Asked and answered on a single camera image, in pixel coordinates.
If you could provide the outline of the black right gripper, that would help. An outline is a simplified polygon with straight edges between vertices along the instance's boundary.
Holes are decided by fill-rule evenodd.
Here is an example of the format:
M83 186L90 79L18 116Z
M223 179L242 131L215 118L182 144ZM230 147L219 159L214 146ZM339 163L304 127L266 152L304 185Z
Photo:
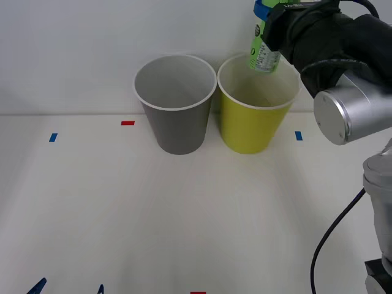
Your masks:
M279 51L290 63L317 60L317 23L315 3L285 3L270 8L256 0L254 14L266 20L263 40L271 51Z

